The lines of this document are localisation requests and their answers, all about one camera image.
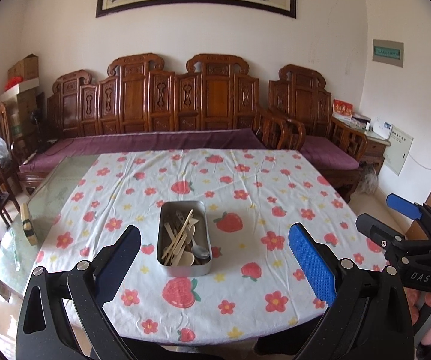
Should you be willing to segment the large cream rice spoon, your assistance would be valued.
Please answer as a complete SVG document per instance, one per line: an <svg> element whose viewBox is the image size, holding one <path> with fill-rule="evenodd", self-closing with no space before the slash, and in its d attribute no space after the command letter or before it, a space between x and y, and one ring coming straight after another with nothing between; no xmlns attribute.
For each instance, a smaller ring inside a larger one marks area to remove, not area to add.
<svg viewBox="0 0 431 360"><path fill-rule="evenodd" d="M172 258L171 266L189 267L193 264L194 260L194 255L189 250L186 250L184 245L183 249L181 249L180 252L178 252L178 254L174 256L174 258Z"/></svg>

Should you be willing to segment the light bamboo chopstick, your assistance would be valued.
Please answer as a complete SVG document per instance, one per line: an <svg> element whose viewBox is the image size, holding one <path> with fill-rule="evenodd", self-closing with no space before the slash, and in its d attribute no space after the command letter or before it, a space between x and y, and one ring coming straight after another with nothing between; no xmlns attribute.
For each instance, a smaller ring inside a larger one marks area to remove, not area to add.
<svg viewBox="0 0 431 360"><path fill-rule="evenodd" d="M172 242L172 244L170 244L170 246L164 252L162 256L164 263L171 261L172 258L174 258L174 256L176 256L178 252L180 252L180 250L183 249L184 242L187 237L186 231L187 231L187 226L184 225L179 231L179 233L177 234L177 236L175 237L174 242Z"/></svg>
<svg viewBox="0 0 431 360"><path fill-rule="evenodd" d="M185 250L185 240L189 234L191 228L191 219L193 218L193 210L189 211L184 219L183 225L180 231L175 236L172 243L167 247L163 253L162 259L166 265L177 266L182 258L182 254Z"/></svg>

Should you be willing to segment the cream plastic fork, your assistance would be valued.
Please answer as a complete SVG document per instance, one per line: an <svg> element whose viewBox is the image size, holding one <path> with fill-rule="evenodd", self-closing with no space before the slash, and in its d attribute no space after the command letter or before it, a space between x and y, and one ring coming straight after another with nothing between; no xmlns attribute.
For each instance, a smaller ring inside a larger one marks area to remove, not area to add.
<svg viewBox="0 0 431 360"><path fill-rule="evenodd" d="M163 224L163 227L165 228L168 236L170 237L171 242L174 242L175 240L175 233L172 230L172 226L169 223Z"/></svg>

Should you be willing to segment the cream plastic spoon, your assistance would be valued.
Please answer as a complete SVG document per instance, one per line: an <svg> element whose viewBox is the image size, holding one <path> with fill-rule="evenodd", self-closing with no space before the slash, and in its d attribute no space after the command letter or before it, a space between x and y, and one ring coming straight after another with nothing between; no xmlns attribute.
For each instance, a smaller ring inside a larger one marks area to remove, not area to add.
<svg viewBox="0 0 431 360"><path fill-rule="evenodd" d="M198 223L197 219L191 219L189 221L189 225L186 231L187 237L184 242L185 248L187 250L190 248L190 245L193 243L193 235L195 233L197 223Z"/></svg>

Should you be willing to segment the white plastic bag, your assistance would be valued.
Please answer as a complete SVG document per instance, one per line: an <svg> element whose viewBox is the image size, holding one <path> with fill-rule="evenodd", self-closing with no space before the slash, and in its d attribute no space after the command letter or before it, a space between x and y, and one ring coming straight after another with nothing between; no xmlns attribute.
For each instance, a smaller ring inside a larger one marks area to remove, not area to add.
<svg viewBox="0 0 431 360"><path fill-rule="evenodd" d="M378 174L372 164L366 164L360 174L356 192L358 194L373 195L378 188Z"/></svg>

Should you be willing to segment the wooden side table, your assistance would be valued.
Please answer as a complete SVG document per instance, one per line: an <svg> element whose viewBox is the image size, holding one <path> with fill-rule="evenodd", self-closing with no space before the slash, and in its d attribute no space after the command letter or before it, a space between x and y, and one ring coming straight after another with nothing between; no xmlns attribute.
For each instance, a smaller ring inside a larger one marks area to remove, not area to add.
<svg viewBox="0 0 431 360"><path fill-rule="evenodd" d="M390 142L372 131L366 132L365 135L367 137L367 147L360 158L359 164L362 167L371 165L376 174L379 174L385 161L385 150L390 146Z"/></svg>

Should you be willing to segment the white router box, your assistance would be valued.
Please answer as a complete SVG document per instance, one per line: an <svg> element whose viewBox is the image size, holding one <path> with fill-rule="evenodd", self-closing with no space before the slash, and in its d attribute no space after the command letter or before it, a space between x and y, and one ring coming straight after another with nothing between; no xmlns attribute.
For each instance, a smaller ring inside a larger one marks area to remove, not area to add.
<svg viewBox="0 0 431 360"><path fill-rule="evenodd" d="M378 135L381 139L389 140L392 130L393 125L383 119L375 118L372 121L372 132Z"/></svg>

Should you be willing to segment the rectangular metal tray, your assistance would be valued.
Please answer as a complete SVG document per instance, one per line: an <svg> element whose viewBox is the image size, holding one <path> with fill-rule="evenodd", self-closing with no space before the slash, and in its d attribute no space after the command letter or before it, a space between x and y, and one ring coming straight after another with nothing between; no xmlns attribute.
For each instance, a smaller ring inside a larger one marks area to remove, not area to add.
<svg viewBox="0 0 431 360"><path fill-rule="evenodd" d="M156 258L163 272L171 278L209 274L213 253L202 202L166 202L162 205Z"/></svg>

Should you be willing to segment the floral strawberry tablecloth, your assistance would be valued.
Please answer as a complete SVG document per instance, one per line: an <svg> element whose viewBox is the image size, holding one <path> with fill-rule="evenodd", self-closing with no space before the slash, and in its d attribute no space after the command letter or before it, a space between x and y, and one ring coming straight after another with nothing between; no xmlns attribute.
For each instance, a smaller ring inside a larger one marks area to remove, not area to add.
<svg viewBox="0 0 431 360"><path fill-rule="evenodd" d="M203 276L172 278L166 247L181 223L171 203L205 218ZM355 214L296 151L164 150L103 154L56 217L36 258L49 272L72 269L136 226L141 250L105 305L121 336L165 344L220 344L266 336L322 314L288 244L292 224L357 267L380 270L381 249L360 234Z"/></svg>

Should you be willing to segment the long carved wooden sofa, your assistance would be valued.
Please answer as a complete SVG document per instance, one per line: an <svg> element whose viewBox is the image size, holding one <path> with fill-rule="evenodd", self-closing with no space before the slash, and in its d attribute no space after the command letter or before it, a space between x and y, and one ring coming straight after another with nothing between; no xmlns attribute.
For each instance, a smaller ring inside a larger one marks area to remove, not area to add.
<svg viewBox="0 0 431 360"><path fill-rule="evenodd" d="M301 149L303 125L259 104L259 81L243 58L195 55L184 74L164 65L153 53L129 55L114 60L103 80L85 70L60 76L47 100L46 132L78 138L247 128L268 149Z"/></svg>

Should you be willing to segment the white electrical wall box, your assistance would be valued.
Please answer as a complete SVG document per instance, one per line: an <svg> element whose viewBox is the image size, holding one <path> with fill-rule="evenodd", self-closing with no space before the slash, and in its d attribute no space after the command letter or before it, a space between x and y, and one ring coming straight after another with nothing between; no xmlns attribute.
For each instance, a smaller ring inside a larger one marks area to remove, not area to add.
<svg viewBox="0 0 431 360"><path fill-rule="evenodd" d="M412 147L413 137L393 126L389 146L384 152L384 165L399 176Z"/></svg>

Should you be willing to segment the grey green wall panel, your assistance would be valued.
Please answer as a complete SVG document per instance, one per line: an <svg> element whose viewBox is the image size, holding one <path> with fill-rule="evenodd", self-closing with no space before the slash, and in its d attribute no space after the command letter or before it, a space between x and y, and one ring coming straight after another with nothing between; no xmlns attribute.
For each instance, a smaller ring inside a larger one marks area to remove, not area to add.
<svg viewBox="0 0 431 360"><path fill-rule="evenodd" d="M372 41L372 61L402 68L404 66L404 44L397 41L374 39Z"/></svg>

